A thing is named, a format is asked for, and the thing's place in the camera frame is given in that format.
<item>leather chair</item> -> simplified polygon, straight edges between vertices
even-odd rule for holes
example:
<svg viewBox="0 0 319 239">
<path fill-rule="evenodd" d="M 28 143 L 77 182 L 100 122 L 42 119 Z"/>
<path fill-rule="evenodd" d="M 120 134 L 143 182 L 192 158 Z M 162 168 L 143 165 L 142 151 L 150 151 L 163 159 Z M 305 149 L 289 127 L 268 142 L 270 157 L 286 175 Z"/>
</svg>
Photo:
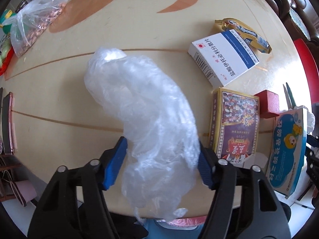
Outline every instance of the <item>leather chair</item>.
<svg viewBox="0 0 319 239">
<path fill-rule="evenodd" d="M 283 22 L 292 40 L 302 38 L 306 43 L 308 41 L 311 41 L 315 46 L 319 46 L 319 33 L 317 29 L 315 28 L 314 23 L 312 22 L 310 17 L 307 15 L 307 11 L 304 10 L 307 5 L 306 0 L 266 0 L 266 1 Z M 303 23 L 307 31 L 309 32 L 308 37 L 302 31 L 302 28 L 300 28 L 296 24 L 296 21 L 292 19 L 292 15 L 291 15 L 292 13 L 294 15 L 297 14 L 296 17 L 299 16 L 299 18 L 301 19 L 300 23 L 301 24 Z"/>
</svg>

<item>smartphone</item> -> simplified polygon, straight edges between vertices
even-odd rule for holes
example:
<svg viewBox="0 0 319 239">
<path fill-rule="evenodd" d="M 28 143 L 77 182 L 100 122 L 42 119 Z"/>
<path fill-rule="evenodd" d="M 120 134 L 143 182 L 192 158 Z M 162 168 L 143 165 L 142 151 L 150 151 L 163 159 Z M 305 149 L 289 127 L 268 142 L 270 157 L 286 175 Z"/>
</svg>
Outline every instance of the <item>smartphone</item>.
<svg viewBox="0 0 319 239">
<path fill-rule="evenodd" d="M 4 146 L 4 154 L 12 155 L 14 153 L 12 143 L 12 130 L 11 130 L 11 107 L 12 107 L 12 92 L 4 97 L 2 103 L 2 138 Z"/>
</svg>

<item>yellow snack package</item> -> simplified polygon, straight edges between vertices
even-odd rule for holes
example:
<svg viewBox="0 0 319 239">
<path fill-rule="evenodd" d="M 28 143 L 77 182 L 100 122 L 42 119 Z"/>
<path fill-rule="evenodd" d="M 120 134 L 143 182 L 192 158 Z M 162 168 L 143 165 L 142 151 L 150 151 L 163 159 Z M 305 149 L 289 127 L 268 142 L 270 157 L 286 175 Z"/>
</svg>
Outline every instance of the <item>yellow snack package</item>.
<svg viewBox="0 0 319 239">
<path fill-rule="evenodd" d="M 222 20 L 215 20 L 215 24 L 221 25 L 221 28 L 224 31 L 234 29 L 248 45 L 258 49 L 261 53 L 269 54 L 272 50 L 267 40 L 258 35 L 252 28 L 240 20 L 225 18 Z"/>
</svg>

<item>table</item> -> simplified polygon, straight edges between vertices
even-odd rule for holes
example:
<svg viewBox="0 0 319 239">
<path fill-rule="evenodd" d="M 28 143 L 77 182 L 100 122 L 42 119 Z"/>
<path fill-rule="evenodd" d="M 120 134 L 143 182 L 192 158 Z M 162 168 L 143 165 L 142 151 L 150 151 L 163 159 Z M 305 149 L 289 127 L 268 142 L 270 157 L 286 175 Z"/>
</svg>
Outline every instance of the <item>table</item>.
<svg viewBox="0 0 319 239">
<path fill-rule="evenodd" d="M 122 123 L 108 116 L 85 88 L 87 61 L 100 46 L 152 58 L 181 88 L 194 112 L 201 141 L 207 144 L 213 87 L 187 54 L 192 41 L 220 32 L 214 20 L 237 18 L 265 37 L 270 54 L 256 52 L 260 63 L 227 85 L 248 94 L 268 89 L 287 109 L 283 83 L 297 105 L 311 109 L 307 79 L 296 48 L 264 0 L 71 0 L 61 15 L 19 59 L 0 84 L 11 91 L 16 157 L 48 182 L 60 165 L 80 167 L 112 148 Z M 261 120 L 257 151 L 269 156 L 273 120 Z M 121 194 L 121 175 L 104 193 L 112 212 L 133 215 Z M 236 188 L 234 206 L 240 203 Z M 185 217 L 206 215 L 214 192 L 197 176 L 183 197 Z M 147 216 L 145 210 L 141 216 Z"/>
</svg>

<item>blue box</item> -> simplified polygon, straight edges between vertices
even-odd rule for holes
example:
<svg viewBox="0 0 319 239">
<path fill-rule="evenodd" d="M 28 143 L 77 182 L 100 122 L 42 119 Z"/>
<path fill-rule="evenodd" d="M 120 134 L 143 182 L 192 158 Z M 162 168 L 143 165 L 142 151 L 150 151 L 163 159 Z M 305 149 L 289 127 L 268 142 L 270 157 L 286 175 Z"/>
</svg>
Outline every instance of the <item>blue box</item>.
<svg viewBox="0 0 319 239">
<path fill-rule="evenodd" d="M 281 113 L 275 120 L 266 176 L 274 190 L 290 196 L 296 189 L 307 140 L 307 110 Z"/>
</svg>

